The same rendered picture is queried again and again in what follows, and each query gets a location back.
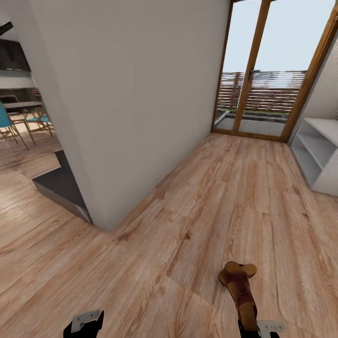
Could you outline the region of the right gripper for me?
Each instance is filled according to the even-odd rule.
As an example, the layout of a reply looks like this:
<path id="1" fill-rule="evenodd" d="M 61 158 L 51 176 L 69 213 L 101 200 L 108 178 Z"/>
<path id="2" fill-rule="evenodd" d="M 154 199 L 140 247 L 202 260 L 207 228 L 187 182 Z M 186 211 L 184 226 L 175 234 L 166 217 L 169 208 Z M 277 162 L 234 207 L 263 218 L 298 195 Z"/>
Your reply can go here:
<path id="1" fill-rule="evenodd" d="M 240 330 L 241 338 L 261 338 L 257 331 L 245 330 L 241 324 L 241 321 L 238 319 L 238 325 Z M 280 338 L 277 332 L 270 333 L 271 338 Z"/>

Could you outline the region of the sandal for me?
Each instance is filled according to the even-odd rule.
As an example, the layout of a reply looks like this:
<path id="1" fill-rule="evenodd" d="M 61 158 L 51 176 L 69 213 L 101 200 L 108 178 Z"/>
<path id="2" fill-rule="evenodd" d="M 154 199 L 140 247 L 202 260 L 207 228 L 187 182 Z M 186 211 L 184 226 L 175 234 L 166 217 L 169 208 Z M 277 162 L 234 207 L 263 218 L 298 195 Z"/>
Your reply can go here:
<path id="1" fill-rule="evenodd" d="M 257 307 L 246 273 L 240 264 L 229 261 L 224 267 L 224 279 L 235 302 L 238 319 L 245 330 L 259 331 L 256 323 Z"/>
<path id="2" fill-rule="evenodd" d="M 257 267 L 254 264 L 240 265 L 241 268 L 246 273 L 248 279 L 252 278 L 258 271 Z M 225 279 L 224 279 L 224 270 L 222 270 L 219 274 L 220 283 L 226 287 Z"/>

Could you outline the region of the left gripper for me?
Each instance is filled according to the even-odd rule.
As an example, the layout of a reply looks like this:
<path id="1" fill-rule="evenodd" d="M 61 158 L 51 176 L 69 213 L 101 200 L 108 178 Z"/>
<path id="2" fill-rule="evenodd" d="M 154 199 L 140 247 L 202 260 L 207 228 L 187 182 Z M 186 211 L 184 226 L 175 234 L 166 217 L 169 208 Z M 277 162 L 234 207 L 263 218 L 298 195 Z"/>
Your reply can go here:
<path id="1" fill-rule="evenodd" d="M 102 329 L 104 310 L 100 313 L 97 320 L 85 322 L 80 331 L 71 333 L 71 326 L 63 331 L 63 338 L 96 338 L 98 330 Z"/>

